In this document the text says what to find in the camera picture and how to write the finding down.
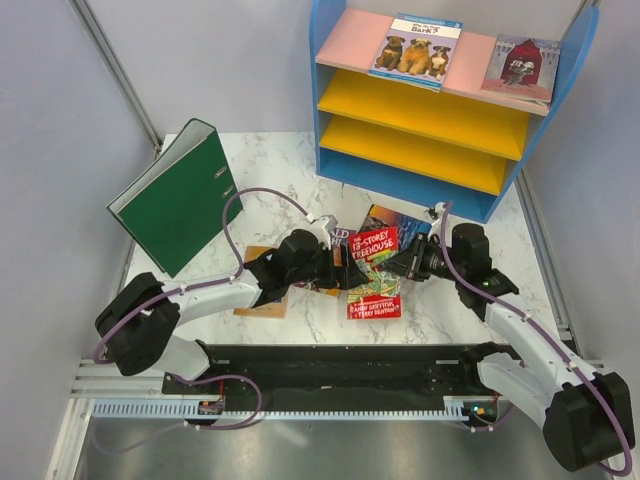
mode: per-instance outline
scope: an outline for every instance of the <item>bookshelf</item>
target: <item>bookshelf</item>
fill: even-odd
[[[551,106],[480,91],[495,37],[463,31],[440,93],[367,75],[393,17],[314,0],[310,25],[316,171],[486,223],[549,128],[598,23],[585,9],[563,41]]]

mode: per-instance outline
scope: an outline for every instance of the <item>blue shelf side panel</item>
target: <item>blue shelf side panel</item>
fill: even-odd
[[[453,200],[452,213],[482,222],[496,197],[469,188],[416,175],[381,163],[320,147],[318,174],[339,182],[432,207]]]
[[[497,197],[493,205],[489,208],[484,222],[486,223],[491,217],[507,189],[516,179],[527,160],[531,158],[536,145],[542,138],[544,132],[549,128],[553,118],[562,107],[569,92],[584,66],[584,62],[591,49],[593,38],[598,27],[599,11],[597,7],[589,7],[585,9],[575,20],[567,36],[562,42],[562,50],[560,52],[560,62],[558,63],[558,73],[556,74],[556,84],[553,90],[553,99],[551,101],[551,109],[549,115],[544,117],[537,131],[533,134],[533,138],[528,142],[527,150],[524,152],[522,159],[517,163],[516,167],[511,171],[509,177],[505,181],[502,193]]]
[[[331,115],[318,111],[318,101],[333,78],[336,69],[316,64],[316,55],[327,41],[338,20],[347,9],[346,0],[313,0],[309,24],[309,52],[311,55],[311,91],[313,95],[313,129],[316,143],[316,173],[321,166],[320,138]]]

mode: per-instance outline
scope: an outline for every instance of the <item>pink shelf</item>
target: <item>pink shelf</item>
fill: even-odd
[[[316,62],[367,73],[393,17],[348,8],[324,43]],[[462,32],[442,91],[546,116],[548,107],[480,91],[496,38]]]

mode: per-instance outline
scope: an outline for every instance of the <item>table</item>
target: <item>table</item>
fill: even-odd
[[[372,203],[425,218],[423,207],[315,175],[313,133],[221,134],[239,190],[269,187],[286,193],[315,216],[333,214],[340,226],[358,229]],[[165,148],[175,138],[168,135]],[[306,220],[284,200],[268,193],[243,196],[244,210],[230,233],[241,252],[248,245],[276,246]],[[451,217],[451,228],[462,221]],[[485,232],[496,268],[520,288],[534,318],[556,331],[540,269],[536,262],[520,202],[512,186]],[[219,234],[175,278],[195,280],[235,270],[235,258]],[[127,282],[142,272],[168,279],[136,246]],[[432,278],[424,283],[403,280],[403,315],[389,320],[347,320],[346,294],[336,299],[299,288],[289,289],[285,319],[243,317],[231,310],[179,327],[176,334],[213,344],[472,344],[503,342],[458,299],[452,282]]]

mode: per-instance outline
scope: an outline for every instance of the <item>shelf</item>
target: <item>shelf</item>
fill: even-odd
[[[451,213],[484,223],[496,197],[434,178],[320,148],[318,174],[339,182],[433,207],[452,201]]]
[[[507,160],[347,117],[334,116],[320,146],[499,195]]]
[[[404,83],[338,70],[318,109],[520,160],[529,114]]]
[[[359,73],[368,72],[393,18],[348,8],[316,55],[316,62]],[[480,90],[495,43],[496,37],[463,31],[442,92],[546,116],[549,107]]]

